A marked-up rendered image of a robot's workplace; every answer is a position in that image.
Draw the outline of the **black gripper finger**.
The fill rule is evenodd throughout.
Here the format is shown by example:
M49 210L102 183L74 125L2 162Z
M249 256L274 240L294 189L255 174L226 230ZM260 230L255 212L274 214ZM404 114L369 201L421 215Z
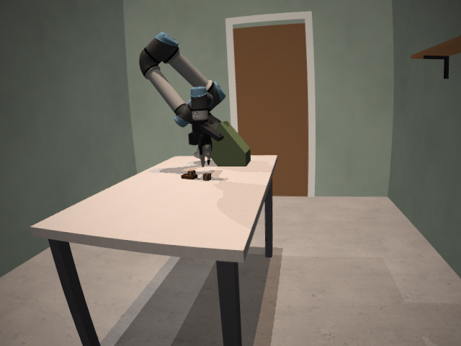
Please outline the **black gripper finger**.
M199 148L198 148L199 147ZM194 157L200 159L202 167L205 165L205 147L202 140L198 143L197 151L194 152Z
M209 142L209 145L205 145L205 156L207 157L207 165L210 165L210 158L212 153L212 141Z

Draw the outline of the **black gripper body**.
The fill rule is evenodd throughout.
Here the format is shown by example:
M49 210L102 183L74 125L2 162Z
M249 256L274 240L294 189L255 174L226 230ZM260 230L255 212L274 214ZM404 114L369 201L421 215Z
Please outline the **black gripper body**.
M203 122L203 123L201 123ZM192 124L192 133L189 133L189 145L196 146L198 145L199 139L202 138L202 142L205 145L209 145L209 142L211 141L211 137L200 130L200 126L207 123L208 120L193 120L189 121L189 124ZM198 124L198 125L197 125Z

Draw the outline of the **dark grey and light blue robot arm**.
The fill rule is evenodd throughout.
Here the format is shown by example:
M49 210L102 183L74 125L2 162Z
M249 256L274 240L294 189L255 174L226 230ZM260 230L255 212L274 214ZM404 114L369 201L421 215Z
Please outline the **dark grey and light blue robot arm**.
M208 81L179 52L178 42L175 43L174 38L165 34L165 32L160 32L140 53L139 64L142 74L151 81L174 111L176 114L174 120L179 126L185 127L189 121L193 120L208 120L200 126L200 130L216 141L223 140L224 135L214 129L221 121L210 111L225 99L225 93L216 81L214 83ZM162 61L169 63L193 86L190 94L191 100L187 104L159 71L158 65Z

